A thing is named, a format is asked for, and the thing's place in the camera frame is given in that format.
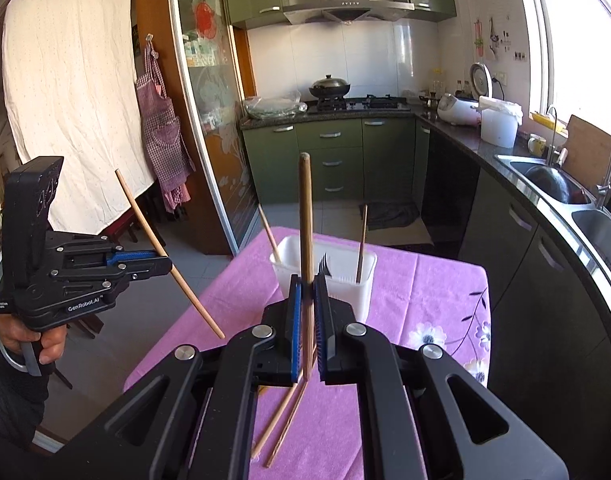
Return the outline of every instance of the drawer handle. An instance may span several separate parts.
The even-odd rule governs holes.
[[[509,214],[510,218],[512,218],[517,223],[517,225],[519,225],[519,227],[524,228],[528,232],[532,231],[532,225],[527,223],[524,219],[522,219],[517,214],[516,211],[514,211],[514,208],[512,207],[512,204],[510,204],[510,206],[509,206],[508,214]]]
[[[563,271],[563,266],[552,257],[552,255],[548,252],[543,244],[543,239],[539,240],[539,251],[543,254],[543,257],[547,261],[547,264],[552,267],[554,270],[558,270],[559,272]]]

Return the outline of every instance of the rice cooker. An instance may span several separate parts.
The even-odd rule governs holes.
[[[486,65],[474,63],[470,67],[470,79],[473,83],[475,98],[444,94],[437,108],[441,120],[446,123],[463,124],[465,126],[476,126],[480,122],[479,97],[492,97],[492,77]]]

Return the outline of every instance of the metal bolt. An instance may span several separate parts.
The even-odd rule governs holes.
[[[268,325],[257,325],[252,329],[252,335],[259,339],[265,339],[272,335],[272,327]]]
[[[181,345],[177,346],[177,349],[174,351],[174,356],[179,359],[179,361],[188,361],[194,358],[194,353],[194,348],[192,346]]]
[[[346,327],[346,332],[350,335],[362,336],[365,335],[367,329],[361,323],[350,323]]]
[[[443,351],[440,346],[426,345],[423,347],[423,355],[430,359],[439,359],[443,355]]]

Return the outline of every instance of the wooden cutting board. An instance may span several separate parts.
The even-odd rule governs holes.
[[[592,195],[597,196],[597,186],[603,181],[609,164],[611,135],[573,115],[568,123],[565,147],[568,149],[568,158],[563,169]]]

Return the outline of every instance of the beige cloth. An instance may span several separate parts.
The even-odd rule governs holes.
[[[130,0],[11,0],[3,38],[6,107],[22,162],[63,155],[49,220],[97,234],[154,178],[135,94]]]

